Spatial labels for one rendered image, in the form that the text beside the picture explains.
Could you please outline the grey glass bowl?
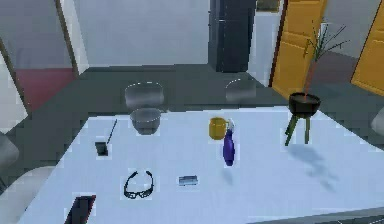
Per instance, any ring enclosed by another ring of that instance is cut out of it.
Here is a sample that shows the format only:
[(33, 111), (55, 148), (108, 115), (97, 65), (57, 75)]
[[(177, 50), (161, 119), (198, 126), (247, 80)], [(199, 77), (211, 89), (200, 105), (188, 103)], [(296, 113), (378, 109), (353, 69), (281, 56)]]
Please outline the grey glass bowl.
[(157, 108), (140, 108), (130, 114), (135, 130), (141, 135), (152, 135), (160, 126), (161, 111)]

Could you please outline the yellow mug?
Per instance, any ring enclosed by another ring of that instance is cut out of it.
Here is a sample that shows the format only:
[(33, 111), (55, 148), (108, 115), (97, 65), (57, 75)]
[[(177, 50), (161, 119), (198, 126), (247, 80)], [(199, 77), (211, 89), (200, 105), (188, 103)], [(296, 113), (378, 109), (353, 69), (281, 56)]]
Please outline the yellow mug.
[(209, 122), (209, 136), (213, 140), (221, 140), (226, 134), (228, 121), (221, 117), (213, 117)]

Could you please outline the transparent grey chair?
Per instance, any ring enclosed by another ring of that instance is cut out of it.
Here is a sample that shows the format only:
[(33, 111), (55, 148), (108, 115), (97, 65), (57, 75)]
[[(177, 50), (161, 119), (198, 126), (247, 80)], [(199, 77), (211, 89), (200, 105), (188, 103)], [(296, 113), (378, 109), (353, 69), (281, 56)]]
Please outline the transparent grey chair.
[(238, 103), (256, 96), (256, 83), (248, 79), (230, 81), (225, 87), (225, 97), (228, 102)]
[(124, 97), (129, 110), (159, 107), (164, 103), (164, 89), (157, 82), (139, 82), (127, 86)]

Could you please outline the black eyeglasses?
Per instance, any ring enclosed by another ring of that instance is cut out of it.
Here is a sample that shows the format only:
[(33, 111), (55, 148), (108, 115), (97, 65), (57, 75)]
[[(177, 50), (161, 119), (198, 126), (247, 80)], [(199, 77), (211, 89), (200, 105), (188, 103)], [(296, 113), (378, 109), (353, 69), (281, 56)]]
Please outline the black eyeglasses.
[(123, 185), (123, 195), (131, 200), (137, 198), (144, 199), (149, 197), (154, 191), (154, 177), (150, 171), (145, 172), (148, 181), (146, 183), (137, 181), (138, 171), (134, 171), (125, 181)]

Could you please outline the white table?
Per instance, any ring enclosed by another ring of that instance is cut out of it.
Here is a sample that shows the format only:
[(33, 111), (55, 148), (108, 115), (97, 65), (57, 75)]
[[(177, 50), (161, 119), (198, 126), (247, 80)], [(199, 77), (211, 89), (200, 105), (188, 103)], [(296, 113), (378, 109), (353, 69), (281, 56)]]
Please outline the white table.
[[(300, 218), (312, 223), (370, 208), (384, 213), (384, 150), (322, 113), (304, 143), (300, 122), (288, 146), (290, 117), (283, 107), (226, 110), (232, 119), (235, 161), (208, 133), (207, 111), (170, 112), (156, 133), (139, 135), (126, 116), (92, 117), (52, 171), (19, 224), (64, 224), (74, 199), (95, 195), (89, 224), (250, 224)], [(108, 144), (98, 156), (96, 142)], [(123, 195), (126, 179), (154, 177), (144, 199)], [(180, 186), (196, 175), (197, 185)]]

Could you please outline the house plant in black pot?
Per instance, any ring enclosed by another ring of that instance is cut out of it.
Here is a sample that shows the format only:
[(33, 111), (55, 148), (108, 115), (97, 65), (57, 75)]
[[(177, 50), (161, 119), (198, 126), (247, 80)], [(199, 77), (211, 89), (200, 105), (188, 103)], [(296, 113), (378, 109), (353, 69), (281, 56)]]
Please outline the house plant in black pot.
[(301, 92), (294, 92), (289, 95), (288, 108), (292, 116), (285, 131), (286, 146), (289, 145), (293, 133), (295, 131), (296, 125), (300, 119), (305, 120), (304, 143), (309, 143), (311, 117), (316, 114), (321, 105), (321, 99), (318, 96), (309, 93), (309, 87), (312, 83), (316, 66), (319, 60), (327, 52), (331, 51), (334, 48), (342, 48), (342, 46), (347, 43), (347, 40), (344, 40), (339, 43), (334, 43), (332, 46), (329, 46), (329, 43), (335, 40), (346, 29), (345, 25), (341, 25), (335, 33), (329, 33), (328, 29), (328, 22), (321, 22), (318, 29), (312, 27), (314, 39), (308, 40), (308, 46), (311, 46), (313, 51), (311, 55), (309, 69), (304, 80), (304, 87)]

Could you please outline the yellow room door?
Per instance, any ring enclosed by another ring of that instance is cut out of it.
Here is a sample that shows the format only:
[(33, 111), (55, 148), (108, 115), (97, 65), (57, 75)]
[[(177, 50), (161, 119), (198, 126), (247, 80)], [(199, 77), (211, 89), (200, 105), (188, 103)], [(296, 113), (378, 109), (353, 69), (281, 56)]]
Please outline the yellow room door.
[(301, 92), (327, 0), (284, 0), (271, 87), (285, 99)]
[(380, 0), (351, 83), (384, 96), (384, 0)]

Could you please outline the black and red phone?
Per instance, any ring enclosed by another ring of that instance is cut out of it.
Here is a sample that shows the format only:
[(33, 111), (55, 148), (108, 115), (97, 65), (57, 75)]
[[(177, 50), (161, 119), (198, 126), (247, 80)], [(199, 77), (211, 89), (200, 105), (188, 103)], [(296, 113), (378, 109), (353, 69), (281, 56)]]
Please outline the black and red phone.
[(64, 224), (87, 224), (95, 200), (95, 195), (76, 197)]

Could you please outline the white chair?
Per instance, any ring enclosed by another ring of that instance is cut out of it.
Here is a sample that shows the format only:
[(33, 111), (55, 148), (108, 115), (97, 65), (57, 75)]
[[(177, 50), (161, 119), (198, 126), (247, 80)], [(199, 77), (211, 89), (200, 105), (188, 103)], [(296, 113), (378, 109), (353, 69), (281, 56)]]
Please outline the white chair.
[(384, 107), (373, 118), (371, 128), (378, 135), (384, 136)]
[(0, 195), (0, 224), (17, 224), (53, 170), (54, 166), (32, 169)]

